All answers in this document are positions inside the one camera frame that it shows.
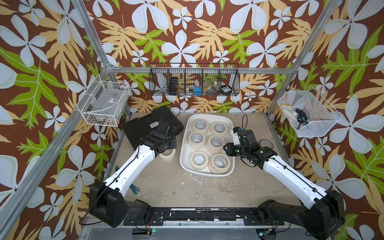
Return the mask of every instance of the wire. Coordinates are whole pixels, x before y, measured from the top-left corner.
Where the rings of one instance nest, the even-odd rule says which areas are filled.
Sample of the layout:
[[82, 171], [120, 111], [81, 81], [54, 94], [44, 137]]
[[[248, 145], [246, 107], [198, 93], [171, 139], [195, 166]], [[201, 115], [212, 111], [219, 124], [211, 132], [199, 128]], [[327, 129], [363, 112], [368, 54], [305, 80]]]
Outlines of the wire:
[[[268, 158], [266, 158], [266, 159], [275, 160], [275, 161], [278, 162], [281, 166], [283, 166], [283, 167], [286, 168], [286, 166], [284, 166], [283, 164], [281, 164], [281, 163], [280, 163], [279, 161], [277, 161], [276, 159], [273, 159], [273, 158], [270, 158], [270, 157], [268, 157]], [[295, 172], [291, 171], [289, 168], [287, 168], [287, 169], [288, 169], [290, 172], [292, 172], [294, 175], [296, 175], [298, 178], [301, 179], [301, 177], [299, 177], [299, 175], [297, 175]], [[309, 185], [309, 184], [308, 184], [307, 182], [305, 182], [304, 180], [303, 180], [303, 182], [306, 183], [310, 188], [312, 188], [313, 191], [317, 192], [321, 197], [323, 197], [323, 198], [325, 197], [325, 196], [323, 196], [321, 193], [319, 193], [319, 192], [317, 191], [316, 188], [312, 187], [311, 185]], [[319, 232], [319, 233], [311, 233], [311, 235], [307, 235], [307, 232], [308, 232], [308, 231], [306, 231], [306, 232], [305, 232], [305, 235], [306, 235], [307, 237], [317, 236], [317, 235], [319, 235], [319, 234], [325, 234], [325, 233], [327, 233], [327, 234], [329, 235], [329, 231], [332, 230], [332, 229], [336, 226], [336, 224], [337, 224], [337, 212], [336, 212], [335, 207], [334, 207], [331, 203], [330, 203], [330, 205], [331, 205], [331, 207], [333, 208], [333, 211], [335, 212], [335, 215], [336, 215], [335, 222], [334, 222], [333, 226], [332, 226], [331, 228], [329, 228], [328, 230], [326, 230], [326, 231]]]
[[88, 226], [88, 225], [93, 225], [93, 224], [96, 224], [96, 223], [101, 223], [103, 221], [100, 221], [100, 222], [93, 222], [93, 223], [87, 223], [87, 224], [80, 224], [82, 226]]
[[151, 217], [151, 221], [148, 223], [149, 224], [149, 228], [148, 228], [148, 230], [151, 228], [151, 226], [152, 226], [152, 220], [153, 220], [153, 217]]
[[137, 195], [137, 192], [140, 192], [140, 189], [136, 187], [135, 185], [131, 184], [129, 188], [132, 190], [132, 192]]
[[288, 231], [288, 229], [291, 227], [291, 223], [289, 223], [289, 227], [287, 228], [287, 229], [285, 229], [285, 230], [283, 230], [283, 231], [278, 231], [278, 232], [285, 232], [285, 231]]
[[[92, 204], [92, 206], [88, 209], [88, 212], [80, 219], [79, 222], [81, 222], [87, 215], [88, 213], [91, 211], [91, 209], [95, 206], [95, 204], [97, 203], [97, 201], [99, 200], [99, 198], [103, 195], [103, 193], [109, 188], [109, 186], [114, 183], [115, 181], [117, 182], [117, 179], [119, 178], [120, 174], [122, 174], [122, 172], [124, 172], [124, 170], [133, 162], [133, 160], [135, 160], [136, 158], [139, 158], [139, 151], [140, 151], [140, 144], [139, 146], [137, 147], [137, 154], [135, 156], [134, 159], [132, 159], [132, 161], [130, 163], [128, 163], [124, 169], [117, 175], [117, 177], [114, 178], [114, 180], [100, 193], [100, 195], [96, 198], [96, 201]], [[96, 224], [96, 223], [90, 223], [90, 224], [82, 224], [80, 223], [80, 225], [82, 226], [87, 226], [87, 225], [92, 225], [92, 224]]]
[[178, 113], [178, 115], [177, 115], [177, 116], [175, 116], [175, 118], [177, 118], [177, 117], [180, 115], [180, 112], [181, 112], [181, 109], [179, 108], [179, 113]]
[[245, 164], [247, 165], [248, 167], [256, 167], [256, 164], [254, 166], [249, 166], [248, 164], [246, 164], [244, 161], [243, 161], [243, 158], [241, 157], [240, 160]]
[[247, 117], [247, 121], [245, 122], [245, 127], [247, 127], [247, 124], [248, 124], [248, 116], [246, 114], [244, 114], [243, 118], [241, 119], [241, 128], [242, 128], [243, 131], [245, 130], [245, 127], [243, 125], [244, 117]]

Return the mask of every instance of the black cable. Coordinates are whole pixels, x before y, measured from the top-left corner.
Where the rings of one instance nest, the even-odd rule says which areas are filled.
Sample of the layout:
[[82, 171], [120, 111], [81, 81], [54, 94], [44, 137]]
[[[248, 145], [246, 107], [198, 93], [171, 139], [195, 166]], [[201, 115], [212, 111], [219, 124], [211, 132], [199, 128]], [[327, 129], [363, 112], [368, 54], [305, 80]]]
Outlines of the black cable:
[[[277, 161], [276, 159], [273, 159], [273, 158], [270, 158], [270, 157], [268, 157], [268, 158], [266, 158], [266, 159], [271, 159], [271, 160], [275, 160], [276, 162], [278, 162], [281, 166], [283, 166], [284, 168], [286, 168], [286, 166], [284, 166], [283, 164], [281, 164], [279, 161]], [[296, 175], [298, 178], [300, 178], [296, 173], [294, 173], [293, 171], [291, 171], [289, 168], [287, 168], [290, 172], [292, 172], [294, 175]], [[315, 191], [315, 192], [317, 192], [321, 197], [325, 197], [325, 196], [323, 196], [321, 193], [319, 193], [318, 191], [317, 191], [317, 189], [316, 188], [314, 188], [314, 187], [312, 187], [311, 185], [309, 185], [307, 182], [305, 182], [304, 180], [302, 180], [304, 183], [306, 183], [310, 188], [312, 188], [312, 190], [313, 191]], [[320, 235], [320, 234], [325, 234], [325, 233], [328, 233], [329, 234], [329, 231], [330, 230], [332, 230], [335, 226], [336, 226], [336, 224], [337, 224], [337, 212], [336, 212], [336, 209], [335, 209], [335, 207], [330, 203], [330, 205], [331, 205], [331, 207], [333, 208], [333, 211], [335, 212], [335, 215], [336, 215], [336, 218], [335, 218], [335, 222], [334, 222], [334, 224], [333, 224], [333, 226], [331, 227], [331, 228], [329, 228], [328, 230], [326, 230], [326, 231], [323, 231], [323, 232], [319, 232], [319, 233], [311, 233], [311, 235], [307, 235], [307, 232], [308, 231], [306, 231], [305, 232], [305, 235], [307, 236], [307, 237], [311, 237], [311, 236], [316, 236], [316, 235]]]
[[[97, 203], [97, 201], [99, 200], [99, 198], [103, 195], [103, 193], [109, 188], [109, 186], [114, 183], [115, 181], [117, 181], [117, 179], [119, 178], [120, 174], [122, 174], [122, 172], [124, 172], [124, 170], [136, 159], [136, 158], [139, 158], [139, 151], [140, 151], [140, 141], [139, 141], [139, 146], [137, 147], [137, 154], [135, 156], [134, 159], [132, 159], [132, 161], [130, 163], [128, 163], [124, 169], [117, 175], [117, 177], [115, 177], [115, 179], [100, 193], [100, 195], [96, 198], [96, 201], [92, 204], [92, 206], [88, 209], [88, 212], [80, 219], [79, 222], [81, 222], [87, 215], [88, 213], [90, 212], [90, 210], [95, 206], [95, 204]], [[92, 224], [96, 224], [96, 223], [90, 223], [90, 224], [82, 224], [80, 223], [80, 225], [82, 226], [87, 226], [87, 225], [92, 225]]]
[[297, 130], [299, 130], [299, 129], [300, 129], [300, 125], [301, 125], [303, 122], [300, 122], [299, 126], [297, 127]]
[[248, 116], [246, 114], [244, 114], [243, 118], [241, 119], [241, 128], [242, 128], [243, 131], [245, 130], [245, 127], [243, 125], [244, 117], [247, 117], [247, 121], [245, 122], [245, 127], [247, 127], [247, 124], [248, 124]]
[[103, 221], [100, 221], [100, 222], [93, 222], [93, 223], [87, 223], [87, 224], [80, 224], [82, 226], [88, 226], [88, 225], [93, 225], [93, 224], [96, 224], [96, 223], [101, 223]]
[[285, 232], [285, 231], [288, 231], [288, 229], [291, 227], [291, 223], [289, 223], [289, 227], [287, 228], [287, 229], [285, 229], [285, 230], [283, 230], [283, 231], [278, 231], [278, 232]]
[[301, 125], [302, 123], [303, 123], [303, 122], [300, 122], [299, 126], [297, 127], [297, 130], [299, 130], [299, 129], [300, 129], [300, 125]]
[[248, 167], [256, 167], [256, 164], [255, 164], [254, 166], [249, 166], [248, 164], [246, 164], [246, 163], [243, 161], [243, 158], [242, 158], [242, 157], [240, 157], [240, 160], [241, 160], [245, 165], [247, 165]]
[[177, 117], [180, 115], [180, 113], [181, 113], [181, 109], [179, 108], [179, 113], [178, 113], [178, 115], [177, 115], [177, 116], [175, 116], [175, 118], [177, 118]]

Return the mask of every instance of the black device in basket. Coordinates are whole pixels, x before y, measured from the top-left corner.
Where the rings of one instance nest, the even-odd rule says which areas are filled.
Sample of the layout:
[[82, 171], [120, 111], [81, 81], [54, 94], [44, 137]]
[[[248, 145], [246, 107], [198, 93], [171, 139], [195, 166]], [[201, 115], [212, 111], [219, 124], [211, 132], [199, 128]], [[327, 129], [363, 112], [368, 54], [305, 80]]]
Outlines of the black device in basket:
[[166, 106], [154, 109], [152, 113], [149, 113], [144, 117], [134, 118], [129, 122], [126, 122], [122, 128], [132, 147], [136, 149], [140, 139], [156, 130], [160, 121], [175, 126], [175, 135], [178, 135], [184, 129], [183, 124]]

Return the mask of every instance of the label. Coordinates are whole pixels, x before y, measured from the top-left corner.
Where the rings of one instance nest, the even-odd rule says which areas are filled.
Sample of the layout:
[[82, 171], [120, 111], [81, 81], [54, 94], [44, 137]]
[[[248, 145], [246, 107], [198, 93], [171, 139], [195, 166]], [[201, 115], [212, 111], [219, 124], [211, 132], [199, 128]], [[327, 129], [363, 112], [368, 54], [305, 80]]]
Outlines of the label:
[[110, 98], [108, 103], [115, 103], [116, 102], [116, 98]]
[[151, 123], [149, 126], [151, 127], [151, 128], [154, 128], [154, 127], [157, 127], [159, 125], [159, 122], [153, 122], [153, 123]]
[[232, 91], [232, 89], [228, 86], [222, 87], [221, 90], [223, 90], [225, 93]]

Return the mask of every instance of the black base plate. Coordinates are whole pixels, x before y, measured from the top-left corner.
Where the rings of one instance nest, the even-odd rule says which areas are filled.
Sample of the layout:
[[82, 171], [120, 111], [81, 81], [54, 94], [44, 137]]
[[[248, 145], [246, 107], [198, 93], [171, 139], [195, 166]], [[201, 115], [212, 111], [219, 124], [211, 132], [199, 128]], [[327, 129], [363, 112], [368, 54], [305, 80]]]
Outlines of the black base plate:
[[[152, 226], [162, 226], [164, 221], [236, 221], [243, 219], [245, 226], [257, 225], [284, 225], [283, 221], [267, 222], [262, 224], [258, 220], [257, 208], [191, 208], [191, 210], [175, 210], [175, 208], [153, 207], [151, 208]], [[125, 226], [134, 226], [134, 222], [124, 220]]]

